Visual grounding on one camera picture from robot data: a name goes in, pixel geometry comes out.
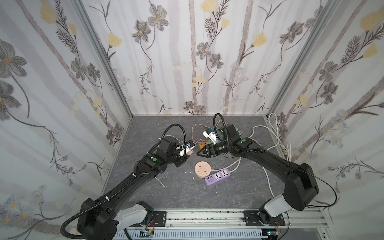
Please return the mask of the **orange power strip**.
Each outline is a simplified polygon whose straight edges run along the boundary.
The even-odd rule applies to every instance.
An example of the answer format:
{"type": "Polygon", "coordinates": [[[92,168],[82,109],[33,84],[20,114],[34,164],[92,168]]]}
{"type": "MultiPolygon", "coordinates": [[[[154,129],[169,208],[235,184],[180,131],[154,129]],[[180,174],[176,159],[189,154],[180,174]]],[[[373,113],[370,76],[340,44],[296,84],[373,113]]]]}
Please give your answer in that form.
{"type": "Polygon", "coordinates": [[[204,148],[207,144],[209,144],[209,142],[199,143],[199,148],[202,149],[202,148],[204,148]]]}

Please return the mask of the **pink charger plug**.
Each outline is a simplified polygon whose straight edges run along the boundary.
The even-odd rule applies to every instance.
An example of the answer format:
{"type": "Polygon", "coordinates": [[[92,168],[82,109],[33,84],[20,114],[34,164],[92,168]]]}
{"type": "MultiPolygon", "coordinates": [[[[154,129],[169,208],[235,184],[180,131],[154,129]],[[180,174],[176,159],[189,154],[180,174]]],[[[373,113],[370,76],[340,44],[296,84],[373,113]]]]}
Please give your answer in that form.
{"type": "Polygon", "coordinates": [[[194,153],[192,149],[186,149],[186,155],[190,156],[194,153]]]}

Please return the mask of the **purple power strip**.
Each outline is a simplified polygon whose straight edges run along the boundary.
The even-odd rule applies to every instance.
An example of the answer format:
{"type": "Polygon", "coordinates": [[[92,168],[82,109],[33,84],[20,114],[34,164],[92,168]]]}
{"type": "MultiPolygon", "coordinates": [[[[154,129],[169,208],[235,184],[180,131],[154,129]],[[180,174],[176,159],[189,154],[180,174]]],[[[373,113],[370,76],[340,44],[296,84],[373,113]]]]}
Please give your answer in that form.
{"type": "Polygon", "coordinates": [[[229,178],[230,176],[231,172],[228,169],[224,169],[205,177],[204,180],[208,186],[211,186],[229,178]]]}

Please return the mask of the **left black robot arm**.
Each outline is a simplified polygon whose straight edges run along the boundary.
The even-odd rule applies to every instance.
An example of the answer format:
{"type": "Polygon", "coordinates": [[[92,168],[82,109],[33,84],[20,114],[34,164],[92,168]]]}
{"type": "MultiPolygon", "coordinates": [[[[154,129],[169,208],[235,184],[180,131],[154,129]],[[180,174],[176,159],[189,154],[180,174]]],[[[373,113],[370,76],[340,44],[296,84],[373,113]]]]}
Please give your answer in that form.
{"type": "Polygon", "coordinates": [[[187,143],[185,129],[180,124],[171,124],[163,132],[159,141],[150,148],[143,158],[135,163],[134,170],[122,182],[96,200],[91,198],[83,202],[79,213],[67,219],[60,233],[74,240],[110,240],[117,233],[115,217],[128,200],[144,184],[162,174],[167,166],[179,167],[188,159],[187,146],[166,138],[166,133],[178,127],[183,133],[183,142],[187,143]]]}

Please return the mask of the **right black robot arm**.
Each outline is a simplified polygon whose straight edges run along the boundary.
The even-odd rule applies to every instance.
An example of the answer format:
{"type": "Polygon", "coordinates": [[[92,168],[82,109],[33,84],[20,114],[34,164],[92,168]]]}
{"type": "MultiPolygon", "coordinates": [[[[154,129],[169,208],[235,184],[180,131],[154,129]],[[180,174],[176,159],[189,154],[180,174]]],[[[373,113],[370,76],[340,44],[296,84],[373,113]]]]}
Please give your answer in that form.
{"type": "Polygon", "coordinates": [[[320,189],[310,165],[303,163],[298,165],[273,154],[263,148],[250,137],[242,137],[234,125],[227,125],[224,116],[216,113],[214,118],[220,118],[223,124],[221,129],[217,124],[207,129],[206,138],[213,135],[211,143],[202,147],[197,155],[204,158],[217,157],[230,153],[235,158],[253,161],[285,183],[284,192],[268,201],[260,208],[259,222],[263,225],[272,224],[282,213],[290,210],[302,211],[311,206],[311,201],[319,194],[320,189]]]}

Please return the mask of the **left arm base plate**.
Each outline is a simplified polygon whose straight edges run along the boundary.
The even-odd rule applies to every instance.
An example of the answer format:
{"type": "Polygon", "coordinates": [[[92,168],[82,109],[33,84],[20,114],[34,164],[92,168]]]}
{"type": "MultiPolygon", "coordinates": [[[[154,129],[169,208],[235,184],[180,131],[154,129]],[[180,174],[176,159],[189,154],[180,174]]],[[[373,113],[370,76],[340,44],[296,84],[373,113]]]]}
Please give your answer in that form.
{"type": "Polygon", "coordinates": [[[145,227],[145,228],[155,228],[155,227],[165,227],[167,220],[166,211],[154,211],[144,218],[141,223],[131,225],[130,227],[145,227]]]}

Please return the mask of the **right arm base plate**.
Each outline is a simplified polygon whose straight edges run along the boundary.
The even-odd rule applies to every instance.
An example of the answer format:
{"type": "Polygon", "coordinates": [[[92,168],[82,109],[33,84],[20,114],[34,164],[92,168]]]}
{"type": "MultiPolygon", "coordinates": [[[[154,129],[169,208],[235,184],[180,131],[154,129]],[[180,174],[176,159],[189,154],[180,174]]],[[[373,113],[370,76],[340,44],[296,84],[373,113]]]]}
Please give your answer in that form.
{"type": "Polygon", "coordinates": [[[260,213],[258,210],[243,211],[243,221],[247,227],[283,227],[286,225],[282,214],[277,217],[270,217],[266,212],[260,213]]]}

